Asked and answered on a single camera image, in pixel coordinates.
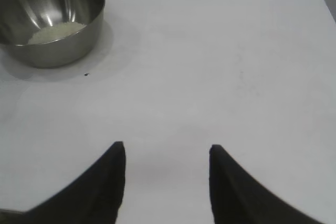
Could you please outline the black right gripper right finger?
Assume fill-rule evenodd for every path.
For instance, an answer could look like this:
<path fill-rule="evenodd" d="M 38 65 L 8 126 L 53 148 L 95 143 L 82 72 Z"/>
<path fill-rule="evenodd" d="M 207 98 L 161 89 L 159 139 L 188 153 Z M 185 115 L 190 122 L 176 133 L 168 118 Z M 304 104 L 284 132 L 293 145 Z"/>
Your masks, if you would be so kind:
<path fill-rule="evenodd" d="M 319 223 L 260 184 L 221 145 L 209 150 L 209 196 L 215 223 Z"/>

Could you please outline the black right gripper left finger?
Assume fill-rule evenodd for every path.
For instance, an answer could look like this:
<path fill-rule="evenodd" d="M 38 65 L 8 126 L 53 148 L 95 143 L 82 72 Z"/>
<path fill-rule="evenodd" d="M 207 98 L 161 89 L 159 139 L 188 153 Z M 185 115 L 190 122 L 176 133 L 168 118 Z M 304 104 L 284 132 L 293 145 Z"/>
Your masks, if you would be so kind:
<path fill-rule="evenodd" d="M 113 143 L 83 174 L 16 223 L 115 223 L 125 187 L 126 155 Z"/>

